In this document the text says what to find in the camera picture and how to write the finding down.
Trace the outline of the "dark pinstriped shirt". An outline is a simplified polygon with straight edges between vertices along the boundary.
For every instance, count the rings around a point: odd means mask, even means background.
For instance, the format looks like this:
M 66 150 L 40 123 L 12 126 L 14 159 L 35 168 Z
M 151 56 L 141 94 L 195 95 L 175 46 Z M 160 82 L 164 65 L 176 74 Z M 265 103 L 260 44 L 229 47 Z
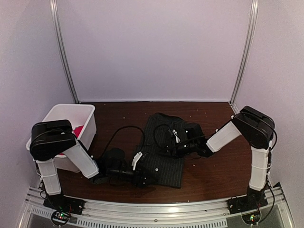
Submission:
M 201 149 L 203 131 L 198 123 L 180 117 L 155 113 L 144 129 L 142 157 L 137 165 L 151 172 L 156 185 L 180 189 L 184 157 Z

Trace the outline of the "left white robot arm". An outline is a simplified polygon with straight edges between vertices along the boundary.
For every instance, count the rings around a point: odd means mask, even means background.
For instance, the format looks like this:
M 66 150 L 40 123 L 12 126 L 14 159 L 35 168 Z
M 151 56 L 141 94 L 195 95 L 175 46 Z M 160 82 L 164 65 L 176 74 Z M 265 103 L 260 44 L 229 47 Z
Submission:
M 136 153 L 132 163 L 125 160 L 125 152 L 119 148 L 106 150 L 94 159 L 88 154 L 84 144 L 77 139 L 68 120 L 56 120 L 35 124 L 31 130 L 29 152 L 38 166 L 49 202 L 58 211 L 68 207 L 68 200 L 63 197 L 61 184 L 55 165 L 55 157 L 64 154 L 93 184 L 102 184 L 111 177 L 143 188 L 155 184 L 158 178 L 137 163 L 143 156 Z

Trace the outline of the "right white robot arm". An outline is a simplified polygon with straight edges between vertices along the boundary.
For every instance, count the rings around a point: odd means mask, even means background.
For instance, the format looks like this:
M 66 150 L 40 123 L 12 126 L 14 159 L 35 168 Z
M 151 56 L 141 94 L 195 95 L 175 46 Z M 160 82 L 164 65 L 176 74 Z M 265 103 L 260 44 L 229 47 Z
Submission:
M 239 136 L 243 136 L 252 151 L 251 176 L 243 204 L 246 209 L 252 210 L 261 203 L 261 195 L 267 185 L 272 163 L 271 152 L 277 142 L 272 118 L 250 106 L 245 106 L 212 135 L 205 135 L 197 123 L 186 123 L 180 132 L 175 129 L 169 132 L 171 140 L 160 146 L 160 152 L 175 158 L 193 152 L 208 158 Z

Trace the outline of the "red garment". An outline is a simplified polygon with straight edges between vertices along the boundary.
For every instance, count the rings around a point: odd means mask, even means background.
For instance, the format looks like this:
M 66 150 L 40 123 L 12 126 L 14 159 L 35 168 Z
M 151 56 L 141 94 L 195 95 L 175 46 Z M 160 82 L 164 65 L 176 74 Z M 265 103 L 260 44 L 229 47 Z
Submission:
M 84 145 L 83 145 L 83 143 L 80 141 L 79 136 L 80 136 L 80 133 L 81 133 L 83 127 L 84 127 L 83 125 L 82 125 L 82 126 L 78 126 L 78 127 L 76 127 L 76 128 L 73 130 L 73 134 L 77 137 L 77 140 L 79 141 L 79 143 L 80 143 L 82 146 L 84 146 Z M 58 157 L 58 158 L 65 158 L 66 155 L 63 154 L 63 153 L 60 153 L 60 154 L 58 154 L 56 157 Z

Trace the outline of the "left round circuit board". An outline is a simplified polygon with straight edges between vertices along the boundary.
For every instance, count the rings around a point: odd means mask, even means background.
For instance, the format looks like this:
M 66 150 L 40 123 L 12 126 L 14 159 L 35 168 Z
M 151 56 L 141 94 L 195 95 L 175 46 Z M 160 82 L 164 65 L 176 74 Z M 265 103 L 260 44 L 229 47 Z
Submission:
M 66 214 L 66 213 L 60 212 L 60 211 L 54 211 L 51 214 L 50 219 L 54 225 L 63 226 L 70 220 L 70 218 L 71 218 L 71 216 L 69 214 Z

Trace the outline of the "round circuit board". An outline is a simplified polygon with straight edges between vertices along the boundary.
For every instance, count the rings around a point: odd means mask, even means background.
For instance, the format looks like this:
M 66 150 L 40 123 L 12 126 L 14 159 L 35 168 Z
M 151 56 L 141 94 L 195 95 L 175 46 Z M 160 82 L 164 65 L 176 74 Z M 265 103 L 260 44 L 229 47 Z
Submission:
M 63 226 L 70 220 L 70 218 L 71 218 L 71 216 L 69 214 L 66 214 L 66 213 L 60 212 L 60 211 L 54 211 L 51 214 L 50 219 L 54 225 Z
M 246 214 L 242 214 L 242 220 L 247 225 L 255 225 L 261 219 L 260 211 L 254 211 Z

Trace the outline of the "right round circuit board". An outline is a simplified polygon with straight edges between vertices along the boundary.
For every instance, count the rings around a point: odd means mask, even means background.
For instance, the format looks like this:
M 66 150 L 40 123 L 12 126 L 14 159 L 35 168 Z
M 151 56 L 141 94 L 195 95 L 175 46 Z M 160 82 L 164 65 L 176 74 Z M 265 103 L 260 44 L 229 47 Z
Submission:
M 247 225 L 255 225 L 261 219 L 260 211 L 254 211 L 246 214 L 242 214 L 242 220 Z

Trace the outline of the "front aluminium rail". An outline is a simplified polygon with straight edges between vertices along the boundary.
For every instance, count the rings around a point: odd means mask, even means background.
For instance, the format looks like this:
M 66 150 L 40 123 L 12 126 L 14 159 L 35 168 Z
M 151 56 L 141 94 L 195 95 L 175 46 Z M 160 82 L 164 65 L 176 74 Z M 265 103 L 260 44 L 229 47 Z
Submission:
M 44 207 L 39 190 L 28 192 L 17 228 L 60 228 L 50 220 L 54 210 Z M 295 228 L 280 188 L 273 190 L 275 205 L 258 225 L 247 224 L 242 215 L 231 214 L 228 199 L 201 202 L 140 204 L 83 199 L 81 215 L 72 214 L 63 228 Z

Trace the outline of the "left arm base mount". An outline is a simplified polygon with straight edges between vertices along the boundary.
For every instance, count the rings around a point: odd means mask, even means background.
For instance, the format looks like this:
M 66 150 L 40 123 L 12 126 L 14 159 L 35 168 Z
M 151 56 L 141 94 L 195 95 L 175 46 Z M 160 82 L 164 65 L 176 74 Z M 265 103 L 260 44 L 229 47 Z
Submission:
M 46 198 L 43 203 L 45 207 L 55 209 L 59 212 L 64 212 L 68 215 L 81 215 L 84 209 L 84 204 L 84 200 L 67 197 L 64 196 L 63 193 L 57 195 L 48 195 L 46 193 Z

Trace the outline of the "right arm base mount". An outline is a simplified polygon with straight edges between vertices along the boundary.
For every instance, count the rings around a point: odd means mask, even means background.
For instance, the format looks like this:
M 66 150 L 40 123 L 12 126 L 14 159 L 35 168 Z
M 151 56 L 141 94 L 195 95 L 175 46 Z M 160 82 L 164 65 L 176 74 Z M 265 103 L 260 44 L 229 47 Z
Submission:
M 234 196 L 227 200 L 229 212 L 230 214 L 236 214 L 266 206 L 268 202 L 267 199 L 265 199 L 265 196 L 264 189 L 254 190 L 248 187 L 245 196 Z

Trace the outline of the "right aluminium frame post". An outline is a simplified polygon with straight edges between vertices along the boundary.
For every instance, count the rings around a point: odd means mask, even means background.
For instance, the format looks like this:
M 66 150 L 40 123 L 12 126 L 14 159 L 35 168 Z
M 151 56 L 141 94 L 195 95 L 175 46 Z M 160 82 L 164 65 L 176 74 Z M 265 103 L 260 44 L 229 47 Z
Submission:
M 247 61 L 249 58 L 249 53 L 251 49 L 251 45 L 254 39 L 254 33 L 256 30 L 256 22 L 258 17 L 258 8 L 259 8 L 259 1 L 258 0 L 252 0 L 251 1 L 251 9 L 249 14 L 249 21 L 248 21 L 248 27 L 247 27 L 247 35 L 246 40 L 244 44 L 243 54 L 240 61 L 240 66 L 237 73 L 237 79 L 235 82 L 235 86 L 232 92 L 232 96 L 230 99 L 230 105 L 233 107 L 235 106 L 237 95 L 239 93 L 241 82 L 245 73 L 245 69 L 247 66 Z

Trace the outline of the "aluminium frame post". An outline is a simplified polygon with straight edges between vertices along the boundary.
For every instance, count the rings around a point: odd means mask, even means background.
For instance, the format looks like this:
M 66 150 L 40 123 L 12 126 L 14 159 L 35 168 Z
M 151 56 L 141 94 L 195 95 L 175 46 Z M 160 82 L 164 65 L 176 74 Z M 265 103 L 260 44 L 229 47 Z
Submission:
M 235 82 L 235 86 L 232 92 L 232 96 L 230 99 L 230 105 L 233 107 L 235 106 L 237 95 L 239 93 L 241 82 L 245 73 L 245 69 L 247 66 L 247 61 L 249 58 L 249 53 L 251 49 L 251 45 L 254 39 L 254 33 L 256 30 L 256 22 L 258 17 L 258 8 L 259 8 L 259 1 L 258 0 L 252 0 L 251 1 L 251 9 L 249 14 L 249 21 L 248 21 L 248 27 L 247 27 L 247 35 L 246 40 L 244 44 L 243 54 L 240 61 L 240 66 L 237 73 L 237 79 Z
M 64 40 L 63 40 L 63 35 L 61 31 L 61 26 L 60 26 L 60 19 L 59 19 L 59 13 L 58 13 L 58 7 L 57 7 L 57 1 L 56 0 L 50 0 L 50 10 L 51 10 L 51 15 L 52 15 L 52 20 L 54 24 L 54 29 L 55 29 L 55 36 L 57 39 L 57 44 L 58 44 L 58 49 L 59 49 L 59 56 L 61 59 L 61 63 L 63 66 L 64 74 L 67 80 L 68 88 L 71 93 L 71 96 L 73 98 L 73 102 L 75 104 L 79 104 L 80 101 L 78 99 L 77 93 L 76 93 L 76 88 L 72 79 L 68 59 L 67 59 L 67 54 L 65 50 L 65 45 L 64 45 Z

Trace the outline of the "left aluminium frame post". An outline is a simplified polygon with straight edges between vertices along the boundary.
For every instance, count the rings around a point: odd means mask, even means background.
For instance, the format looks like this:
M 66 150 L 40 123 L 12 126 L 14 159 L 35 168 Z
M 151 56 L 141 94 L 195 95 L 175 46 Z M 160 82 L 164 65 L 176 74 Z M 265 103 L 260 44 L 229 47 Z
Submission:
M 75 104 L 79 104 L 80 101 L 78 99 L 77 93 L 76 93 L 76 88 L 72 79 L 68 59 L 67 59 L 67 54 L 65 50 L 65 45 L 64 45 L 64 40 L 63 40 L 63 35 L 61 31 L 61 26 L 60 26 L 60 19 L 59 19 L 59 13 L 58 13 L 58 7 L 57 7 L 57 1 L 56 0 L 50 0 L 50 10 L 51 10 L 51 15 L 52 15 L 52 20 L 54 24 L 54 29 L 55 29 L 55 36 L 57 39 L 57 44 L 58 44 L 58 49 L 59 49 L 59 56 L 61 59 L 61 63 L 63 66 L 64 74 L 67 80 L 68 88 L 71 93 L 71 96 L 73 98 L 73 102 Z

